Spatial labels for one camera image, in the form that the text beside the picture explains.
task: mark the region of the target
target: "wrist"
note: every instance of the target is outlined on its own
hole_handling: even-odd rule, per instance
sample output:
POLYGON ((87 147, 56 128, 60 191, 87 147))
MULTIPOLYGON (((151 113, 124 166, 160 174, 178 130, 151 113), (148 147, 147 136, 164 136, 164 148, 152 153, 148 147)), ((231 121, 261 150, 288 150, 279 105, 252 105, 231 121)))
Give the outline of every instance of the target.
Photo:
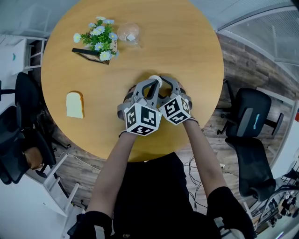
POLYGON ((137 134, 133 134, 130 132, 122 132, 120 135, 120 139, 128 140, 128 141, 135 141, 137 138, 137 134))
POLYGON ((186 127, 193 127, 193 126, 198 126, 199 127, 198 123, 195 120, 188 120, 188 119, 183 122, 183 125, 184 125, 185 128, 186 127))

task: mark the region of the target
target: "forearm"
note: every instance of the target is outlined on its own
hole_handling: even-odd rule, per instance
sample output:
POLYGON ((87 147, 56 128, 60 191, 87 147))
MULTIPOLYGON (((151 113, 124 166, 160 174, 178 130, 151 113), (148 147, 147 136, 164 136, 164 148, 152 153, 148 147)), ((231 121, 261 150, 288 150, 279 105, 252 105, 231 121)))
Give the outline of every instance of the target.
POLYGON ((227 186, 220 164, 199 125, 192 120, 186 120, 183 124, 191 143, 201 182, 208 197, 216 188, 227 186))
POLYGON ((136 134, 123 133, 120 136, 98 175, 87 211, 101 211, 112 217, 135 139, 136 134))

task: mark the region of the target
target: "round wooden table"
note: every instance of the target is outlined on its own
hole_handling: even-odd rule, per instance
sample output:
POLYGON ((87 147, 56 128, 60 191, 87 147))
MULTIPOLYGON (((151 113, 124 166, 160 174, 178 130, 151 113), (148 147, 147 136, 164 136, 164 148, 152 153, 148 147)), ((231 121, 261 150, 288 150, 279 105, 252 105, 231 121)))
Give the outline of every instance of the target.
MULTIPOLYGON (((192 97, 192 114, 203 127, 222 89, 223 59, 215 32, 188 0, 81 0, 63 16, 48 40, 43 57, 42 88, 51 116, 62 132, 82 149, 106 159, 125 128, 117 105, 128 89, 151 75, 177 79, 192 97), (74 33, 85 33, 96 16, 114 19, 114 31, 125 22, 140 27, 142 48, 119 43, 120 55, 109 65, 85 60, 72 48, 74 33), (66 116, 70 91, 84 98, 83 119, 66 116)), ((183 148, 188 137, 183 124, 164 118, 149 136, 138 136, 130 161, 158 158, 183 148)))

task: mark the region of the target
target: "potted plant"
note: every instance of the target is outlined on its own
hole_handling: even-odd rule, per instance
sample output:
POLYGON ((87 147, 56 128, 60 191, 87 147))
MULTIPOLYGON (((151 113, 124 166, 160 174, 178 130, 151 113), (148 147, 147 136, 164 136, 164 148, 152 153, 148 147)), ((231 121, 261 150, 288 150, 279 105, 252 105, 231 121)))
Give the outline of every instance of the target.
POLYGON ((85 49, 73 48, 73 52, 85 59, 109 65, 110 59, 118 56, 117 34, 113 32, 114 20, 96 17, 96 23, 89 23, 89 31, 85 34, 74 34, 74 42, 82 41, 85 49))

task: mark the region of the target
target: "chair wheel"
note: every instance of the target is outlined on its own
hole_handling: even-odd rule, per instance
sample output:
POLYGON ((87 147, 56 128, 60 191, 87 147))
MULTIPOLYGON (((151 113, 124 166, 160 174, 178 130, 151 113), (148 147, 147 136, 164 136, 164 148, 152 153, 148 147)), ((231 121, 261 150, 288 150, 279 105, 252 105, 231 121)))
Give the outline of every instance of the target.
POLYGON ((42 173, 42 172, 37 171, 37 170, 36 170, 36 173, 37 173, 40 177, 47 178, 47 175, 46 175, 45 173, 42 173))

